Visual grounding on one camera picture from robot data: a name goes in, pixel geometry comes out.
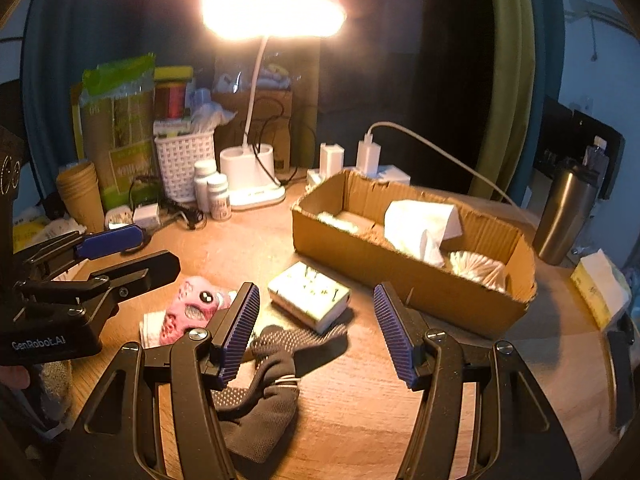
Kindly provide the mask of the black smartphone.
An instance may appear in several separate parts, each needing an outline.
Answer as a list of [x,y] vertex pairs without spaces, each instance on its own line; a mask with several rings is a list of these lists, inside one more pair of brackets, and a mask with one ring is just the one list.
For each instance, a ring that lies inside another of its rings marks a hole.
[[635,340],[634,323],[628,313],[624,313],[605,334],[610,362],[613,431],[626,427],[636,412],[636,388],[630,354]]

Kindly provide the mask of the small white pill bottle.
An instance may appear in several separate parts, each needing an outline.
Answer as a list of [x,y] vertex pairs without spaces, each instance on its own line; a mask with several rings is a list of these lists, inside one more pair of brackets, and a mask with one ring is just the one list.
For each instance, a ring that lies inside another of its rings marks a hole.
[[207,179],[209,213],[215,221],[226,221],[231,217],[228,179],[225,174],[215,172]]

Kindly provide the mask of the white woven basket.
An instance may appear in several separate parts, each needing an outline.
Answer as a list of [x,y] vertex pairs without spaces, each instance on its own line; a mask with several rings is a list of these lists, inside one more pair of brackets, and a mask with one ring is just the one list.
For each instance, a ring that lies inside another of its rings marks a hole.
[[165,195],[177,203],[193,202],[196,164],[204,164],[206,176],[217,170],[213,131],[156,136],[154,144]]

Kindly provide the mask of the black television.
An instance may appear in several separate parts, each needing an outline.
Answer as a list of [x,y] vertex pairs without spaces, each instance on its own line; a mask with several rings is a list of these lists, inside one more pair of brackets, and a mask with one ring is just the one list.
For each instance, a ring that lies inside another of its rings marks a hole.
[[608,168],[599,193],[601,200],[609,200],[622,166],[625,138],[614,128],[578,110],[570,110],[550,96],[544,97],[541,126],[534,168],[548,178],[567,159],[582,162],[594,138],[605,140]]

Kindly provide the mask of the white cotton swab bundle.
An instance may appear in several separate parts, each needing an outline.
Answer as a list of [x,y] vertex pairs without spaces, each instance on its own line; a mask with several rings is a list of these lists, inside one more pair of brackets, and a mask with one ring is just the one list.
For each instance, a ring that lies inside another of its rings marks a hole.
[[451,271],[485,288],[506,292],[506,266],[476,252],[450,252]]

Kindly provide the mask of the large white pill bottle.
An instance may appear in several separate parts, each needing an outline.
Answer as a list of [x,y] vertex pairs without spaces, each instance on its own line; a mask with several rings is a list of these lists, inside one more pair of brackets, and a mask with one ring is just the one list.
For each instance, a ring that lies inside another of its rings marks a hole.
[[194,196],[198,209],[204,214],[209,212],[208,204],[208,179],[217,172],[216,160],[213,158],[201,159],[194,162]]

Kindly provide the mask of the yellow tissue box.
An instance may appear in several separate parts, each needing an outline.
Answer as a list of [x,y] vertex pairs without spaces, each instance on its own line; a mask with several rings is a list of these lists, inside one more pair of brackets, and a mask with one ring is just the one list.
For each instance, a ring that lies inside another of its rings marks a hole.
[[601,332],[617,322],[631,304],[631,289],[602,249],[582,257],[570,274]]

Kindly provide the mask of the white towel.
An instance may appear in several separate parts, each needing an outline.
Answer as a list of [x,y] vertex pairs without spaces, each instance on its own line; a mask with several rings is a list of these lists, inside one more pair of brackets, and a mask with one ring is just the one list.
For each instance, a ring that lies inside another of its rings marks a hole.
[[430,266],[442,268],[440,245],[462,235],[458,207],[453,204],[394,200],[384,216],[384,236],[393,248]]

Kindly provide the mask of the dark grey dotted sock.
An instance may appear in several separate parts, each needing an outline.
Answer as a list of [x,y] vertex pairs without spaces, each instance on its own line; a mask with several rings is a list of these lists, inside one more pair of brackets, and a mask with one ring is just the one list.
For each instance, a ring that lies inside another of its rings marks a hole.
[[297,414],[302,377],[347,348],[344,324],[323,335],[306,328],[265,327],[248,347],[255,360],[250,384],[213,393],[229,452],[256,464],[265,463]]

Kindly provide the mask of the stack of paper cups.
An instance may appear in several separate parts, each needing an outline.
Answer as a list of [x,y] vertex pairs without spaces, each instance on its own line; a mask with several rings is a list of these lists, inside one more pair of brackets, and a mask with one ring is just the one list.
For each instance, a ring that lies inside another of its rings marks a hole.
[[104,211],[93,163],[80,162],[65,169],[55,183],[70,216],[90,233],[103,232]]

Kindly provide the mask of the pink plush toy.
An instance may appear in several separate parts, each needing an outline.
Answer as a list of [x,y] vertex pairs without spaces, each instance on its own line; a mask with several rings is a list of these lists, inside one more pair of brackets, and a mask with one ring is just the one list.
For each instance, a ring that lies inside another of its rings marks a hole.
[[201,276],[186,278],[165,311],[160,345],[174,344],[192,328],[205,328],[217,311],[231,306],[235,295],[235,290],[220,288]]

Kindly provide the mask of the cartoon tissue pack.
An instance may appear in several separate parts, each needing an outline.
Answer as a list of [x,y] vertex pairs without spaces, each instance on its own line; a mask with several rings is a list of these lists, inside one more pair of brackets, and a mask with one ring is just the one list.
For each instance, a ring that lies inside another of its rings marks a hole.
[[301,261],[273,278],[271,300],[296,320],[324,334],[348,306],[350,289]]

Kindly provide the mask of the green curtain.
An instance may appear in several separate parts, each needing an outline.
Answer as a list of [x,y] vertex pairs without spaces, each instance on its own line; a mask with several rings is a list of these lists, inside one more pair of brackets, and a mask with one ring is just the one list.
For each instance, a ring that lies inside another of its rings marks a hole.
[[489,114],[470,194],[505,191],[518,166],[529,123],[535,80],[532,0],[492,0],[495,18],[494,73]]

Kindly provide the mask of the clear water bottle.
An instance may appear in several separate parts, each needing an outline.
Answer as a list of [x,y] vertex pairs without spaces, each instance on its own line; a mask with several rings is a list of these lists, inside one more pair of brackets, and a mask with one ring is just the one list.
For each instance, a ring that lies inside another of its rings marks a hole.
[[599,177],[604,177],[608,168],[608,155],[605,153],[608,144],[600,136],[593,138],[592,144],[585,151],[582,164],[591,171],[595,171]]

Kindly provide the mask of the green paper cup package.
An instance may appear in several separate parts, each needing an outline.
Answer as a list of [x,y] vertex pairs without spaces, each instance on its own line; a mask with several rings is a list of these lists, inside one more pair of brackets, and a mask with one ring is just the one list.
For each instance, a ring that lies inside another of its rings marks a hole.
[[129,203],[134,178],[157,173],[152,147],[153,53],[97,65],[82,73],[80,128],[98,176],[103,208]]

